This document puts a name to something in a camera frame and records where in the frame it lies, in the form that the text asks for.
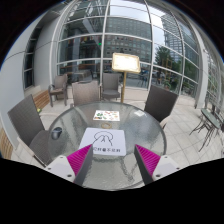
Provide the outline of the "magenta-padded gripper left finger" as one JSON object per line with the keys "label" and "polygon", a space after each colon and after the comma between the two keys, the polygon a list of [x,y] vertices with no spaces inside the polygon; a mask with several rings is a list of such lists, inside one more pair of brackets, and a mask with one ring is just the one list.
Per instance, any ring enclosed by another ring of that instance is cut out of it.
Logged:
{"label": "magenta-padded gripper left finger", "polygon": [[69,156],[58,156],[45,170],[82,186],[93,158],[93,146],[85,146]]}

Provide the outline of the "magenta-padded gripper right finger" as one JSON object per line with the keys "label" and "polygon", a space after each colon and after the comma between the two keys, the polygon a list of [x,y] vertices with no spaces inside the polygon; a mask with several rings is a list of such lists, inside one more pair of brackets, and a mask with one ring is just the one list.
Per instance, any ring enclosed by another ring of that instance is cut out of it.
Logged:
{"label": "magenta-padded gripper right finger", "polygon": [[159,156],[140,145],[135,145],[134,155],[145,185],[180,169],[179,165],[168,155]]}

